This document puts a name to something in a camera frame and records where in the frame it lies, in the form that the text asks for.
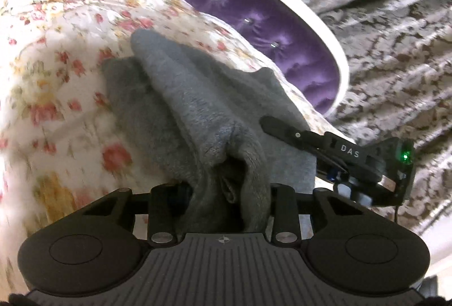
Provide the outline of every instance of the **green led light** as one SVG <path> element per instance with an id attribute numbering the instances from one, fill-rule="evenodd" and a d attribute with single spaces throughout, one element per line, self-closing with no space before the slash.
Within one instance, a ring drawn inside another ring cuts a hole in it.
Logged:
<path id="1" fill-rule="evenodd" d="M 401 161 L 403 163 L 410 163 L 411 151 L 402 152 Z"/>

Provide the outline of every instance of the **silver pin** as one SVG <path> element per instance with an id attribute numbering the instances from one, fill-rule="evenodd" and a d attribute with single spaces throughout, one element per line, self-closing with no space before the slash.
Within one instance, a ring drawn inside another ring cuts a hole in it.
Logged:
<path id="1" fill-rule="evenodd" d="M 156 244 L 166 244 L 173 239 L 173 235 L 168 232 L 157 232 L 154 233 L 151 237 L 151 240 Z"/>
<path id="2" fill-rule="evenodd" d="M 388 189 L 389 191 L 394 192 L 396 190 L 396 183 L 392 181 L 391 179 L 388 179 L 385 175 L 381 177 L 380 182 L 378 185 L 381 185 L 383 188 Z"/>
<path id="3" fill-rule="evenodd" d="M 297 240 L 297 235 L 292 232 L 280 232 L 276 234 L 276 240 L 283 244 L 290 244 Z"/>

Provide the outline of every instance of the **metal screw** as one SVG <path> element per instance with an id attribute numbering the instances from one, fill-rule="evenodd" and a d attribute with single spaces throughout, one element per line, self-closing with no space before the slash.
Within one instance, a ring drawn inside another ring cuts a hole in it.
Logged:
<path id="1" fill-rule="evenodd" d="M 276 234 L 276 240 L 284 244 L 290 244 L 298 239 L 297 235 L 292 232 L 280 232 Z"/>
<path id="2" fill-rule="evenodd" d="M 157 232 L 152 235 L 151 240 L 156 244 L 166 244 L 173 240 L 173 235 L 168 232 Z"/>

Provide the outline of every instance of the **logo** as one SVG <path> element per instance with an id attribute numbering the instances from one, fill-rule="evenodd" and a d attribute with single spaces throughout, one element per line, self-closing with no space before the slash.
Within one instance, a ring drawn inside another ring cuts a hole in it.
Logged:
<path id="1" fill-rule="evenodd" d="M 352 148 L 347 150 L 347 146 L 345 146 L 345 144 L 342 144 L 342 147 L 340 148 L 340 150 L 343 152 L 347 152 L 347 154 L 349 154 L 351 156 L 355 156 L 356 158 L 359 157 L 359 152 L 357 150 L 353 151 Z"/>
<path id="2" fill-rule="evenodd" d="M 229 237 L 222 236 L 217 241 L 221 242 L 222 244 L 227 244 L 229 241 L 231 241 L 231 239 Z"/>

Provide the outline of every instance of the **purple tufted headboard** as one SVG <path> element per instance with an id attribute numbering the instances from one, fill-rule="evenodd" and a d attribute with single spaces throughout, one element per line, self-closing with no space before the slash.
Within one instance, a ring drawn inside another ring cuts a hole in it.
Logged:
<path id="1" fill-rule="evenodd" d="M 287 80 L 299 88 L 320 113 L 331 110 L 345 93 L 348 70 L 343 65 L 342 49 L 332 33 L 300 0 L 296 1 L 304 8 L 298 14 L 281 0 L 186 1 L 240 32 L 277 64 Z M 302 19 L 306 18 L 304 15 L 311 19 L 311 26 L 315 17 L 316 25 L 320 25 L 318 33 Z M 336 42 L 334 47 L 326 45 L 325 35 L 333 39 L 331 44 Z M 341 71 L 338 62 L 342 63 Z"/>

